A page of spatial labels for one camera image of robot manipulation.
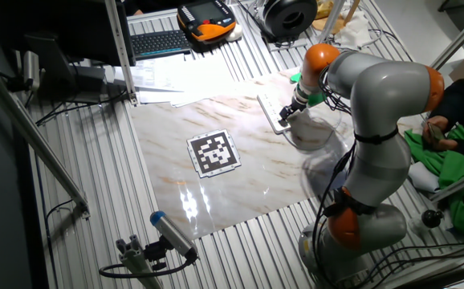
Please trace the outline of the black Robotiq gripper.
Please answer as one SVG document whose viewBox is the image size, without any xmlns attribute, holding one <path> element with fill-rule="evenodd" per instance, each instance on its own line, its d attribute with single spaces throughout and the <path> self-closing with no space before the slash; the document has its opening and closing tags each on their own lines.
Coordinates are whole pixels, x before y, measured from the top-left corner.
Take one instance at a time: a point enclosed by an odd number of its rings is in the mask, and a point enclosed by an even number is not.
<svg viewBox="0 0 464 289">
<path fill-rule="evenodd" d="M 287 118 L 289 117 L 289 121 L 294 121 L 298 116 L 297 111 L 303 111 L 306 107 L 307 107 L 306 98 L 299 98 L 299 97 L 293 96 L 291 99 L 291 103 L 283 107 L 282 110 L 280 111 L 279 124 L 282 127 L 287 127 L 288 126 Z"/>
</svg>

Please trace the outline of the hand holding phone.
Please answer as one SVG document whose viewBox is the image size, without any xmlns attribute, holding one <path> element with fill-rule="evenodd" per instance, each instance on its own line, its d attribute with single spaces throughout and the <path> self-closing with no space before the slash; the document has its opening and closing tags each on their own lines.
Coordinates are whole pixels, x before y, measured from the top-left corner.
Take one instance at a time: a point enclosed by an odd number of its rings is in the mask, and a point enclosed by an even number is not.
<svg viewBox="0 0 464 289">
<path fill-rule="evenodd" d="M 433 116 L 426 121 L 422 136 L 436 151 L 455 150 L 458 147 L 456 140 L 446 139 L 445 137 L 438 140 L 433 136 L 434 132 L 441 132 L 444 135 L 447 132 L 447 125 L 448 120 L 444 116 Z"/>
</svg>

